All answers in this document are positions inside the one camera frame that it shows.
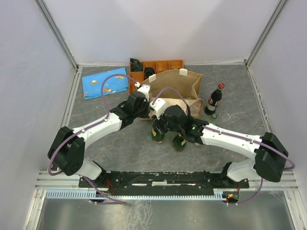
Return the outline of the perrier bottle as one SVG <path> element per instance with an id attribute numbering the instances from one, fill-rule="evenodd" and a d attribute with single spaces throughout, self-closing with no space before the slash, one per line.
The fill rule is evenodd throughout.
<path id="1" fill-rule="evenodd" d="M 185 149 L 187 141 L 179 134 L 173 138 L 172 146 L 176 152 L 182 152 Z"/>
<path id="2" fill-rule="evenodd" d="M 165 135 L 160 134 L 157 130 L 153 128 L 151 131 L 151 137 L 154 143 L 161 144 L 165 138 Z"/>

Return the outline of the Coca-Cola glass bottle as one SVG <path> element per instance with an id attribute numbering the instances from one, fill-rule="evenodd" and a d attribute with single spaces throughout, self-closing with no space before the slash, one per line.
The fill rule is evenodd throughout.
<path id="1" fill-rule="evenodd" d="M 219 83 L 216 90 L 212 92 L 208 99 L 208 103 L 204 108 L 205 114 L 212 115 L 216 111 L 216 107 L 220 104 L 222 99 L 222 89 L 225 87 L 224 83 Z"/>

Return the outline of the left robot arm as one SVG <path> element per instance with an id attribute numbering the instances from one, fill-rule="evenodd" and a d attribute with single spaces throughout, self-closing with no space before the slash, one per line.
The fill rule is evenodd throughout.
<path id="1" fill-rule="evenodd" d="M 98 163 L 84 158 L 86 148 L 102 137 L 131 125 L 136 118 L 146 117 L 148 113 L 149 93 L 134 91 L 107 115 L 78 128 L 62 127 L 47 154 L 50 159 L 48 172 L 58 174 L 51 172 L 51 165 L 55 163 L 67 176 L 77 174 L 87 177 L 96 187 L 103 186 L 106 182 L 105 170 Z"/>

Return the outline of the burlap canvas tote bag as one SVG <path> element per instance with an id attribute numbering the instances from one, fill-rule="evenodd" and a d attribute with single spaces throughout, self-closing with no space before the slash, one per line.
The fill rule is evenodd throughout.
<path id="1" fill-rule="evenodd" d="M 199 97 L 202 78 L 202 74 L 186 69 L 171 69 L 150 76 L 141 84 L 151 86 L 151 101 L 159 97 L 170 105 L 178 104 L 186 112 L 186 105 L 180 98 L 182 96 L 190 107 L 191 115 L 200 118 L 204 106 L 204 100 Z"/>

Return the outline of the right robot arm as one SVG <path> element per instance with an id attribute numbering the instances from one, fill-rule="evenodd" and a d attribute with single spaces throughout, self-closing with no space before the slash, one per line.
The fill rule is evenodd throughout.
<path id="1" fill-rule="evenodd" d="M 232 187 L 243 179 L 257 178 L 280 182 L 289 153 L 273 133 L 259 136 L 223 129 L 192 117 L 179 105 L 150 104 L 150 110 L 153 128 L 160 134 L 175 132 L 186 142 L 221 147 L 247 158 L 226 166 L 226 172 L 220 175 L 223 186 Z"/>

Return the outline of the Perrier bottle front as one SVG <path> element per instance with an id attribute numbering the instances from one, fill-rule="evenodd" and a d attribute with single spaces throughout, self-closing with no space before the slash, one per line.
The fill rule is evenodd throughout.
<path id="1" fill-rule="evenodd" d="M 151 137 L 154 143 L 161 144 L 165 138 L 165 135 L 160 134 L 157 130 L 153 128 L 151 131 Z"/>

